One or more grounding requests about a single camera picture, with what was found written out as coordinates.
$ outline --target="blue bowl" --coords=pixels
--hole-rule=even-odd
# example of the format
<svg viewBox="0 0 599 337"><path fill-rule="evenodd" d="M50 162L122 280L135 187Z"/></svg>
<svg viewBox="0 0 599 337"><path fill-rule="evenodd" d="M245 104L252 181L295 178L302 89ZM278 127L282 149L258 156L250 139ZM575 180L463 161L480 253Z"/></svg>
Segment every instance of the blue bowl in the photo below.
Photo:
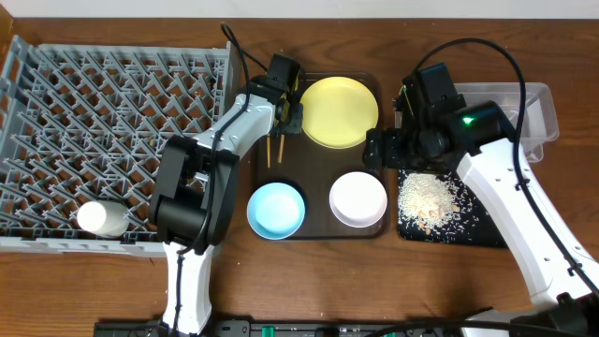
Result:
<svg viewBox="0 0 599 337"><path fill-rule="evenodd" d="M247 204L247 220L259 236L281 240L300 228L306 206L300 193L286 183L258 188Z"/></svg>

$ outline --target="green light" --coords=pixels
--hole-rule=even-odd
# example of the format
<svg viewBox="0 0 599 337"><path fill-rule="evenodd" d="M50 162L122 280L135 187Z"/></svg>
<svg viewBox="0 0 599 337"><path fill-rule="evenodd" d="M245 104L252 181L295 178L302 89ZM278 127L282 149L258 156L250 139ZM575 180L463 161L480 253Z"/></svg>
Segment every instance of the green light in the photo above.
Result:
<svg viewBox="0 0 599 337"><path fill-rule="evenodd" d="M463 117L462 120L466 125L470 125L470 123L474 120L472 117Z"/></svg>

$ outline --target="white wall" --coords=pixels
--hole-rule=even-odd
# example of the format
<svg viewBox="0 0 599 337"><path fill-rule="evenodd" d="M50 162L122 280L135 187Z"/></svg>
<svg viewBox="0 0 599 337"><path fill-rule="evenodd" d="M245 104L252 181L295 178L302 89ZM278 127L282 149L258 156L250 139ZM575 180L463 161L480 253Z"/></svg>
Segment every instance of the white wall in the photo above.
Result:
<svg viewBox="0 0 599 337"><path fill-rule="evenodd" d="M597 19L599 0L0 0L13 17Z"/></svg>

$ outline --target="white bowl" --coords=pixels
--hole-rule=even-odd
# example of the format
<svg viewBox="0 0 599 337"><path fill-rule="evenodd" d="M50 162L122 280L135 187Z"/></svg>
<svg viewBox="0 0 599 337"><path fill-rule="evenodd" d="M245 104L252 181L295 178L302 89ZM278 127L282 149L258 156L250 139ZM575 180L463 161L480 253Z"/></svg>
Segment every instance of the white bowl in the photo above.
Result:
<svg viewBox="0 0 599 337"><path fill-rule="evenodd" d="M387 191L371 174L344 174L330 188L329 204L339 221L350 227L376 224L387 209Z"/></svg>

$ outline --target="wooden tabletop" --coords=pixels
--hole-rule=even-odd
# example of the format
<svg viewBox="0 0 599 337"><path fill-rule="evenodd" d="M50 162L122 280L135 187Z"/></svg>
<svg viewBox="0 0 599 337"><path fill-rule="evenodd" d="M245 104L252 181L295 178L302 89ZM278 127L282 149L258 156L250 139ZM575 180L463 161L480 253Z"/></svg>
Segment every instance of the wooden tabletop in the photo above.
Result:
<svg viewBox="0 0 599 337"><path fill-rule="evenodd" d="M599 22L478 20L230 20L242 46L263 62L274 52L311 71L363 70L380 81L387 126L401 79L427 51L458 37L505 46L527 81L553 93L560 137L533 166L566 224L599 256ZM219 20L17 19L32 44L220 47ZM462 45L433 61L455 82L516 81L502 56ZM251 70L257 73L252 65ZM493 306L531 308L508 250L401 240L395 227L355 242L267 242L246 223L252 172L244 158L237 209L212 264L218 312L273 320L393 321L465 315ZM389 180L393 182L393 173ZM391 186L391 199L397 196ZM391 202L392 223L397 207ZM0 335L90 336L98 320L160 316L164 259L101 254L0 255Z"/></svg>

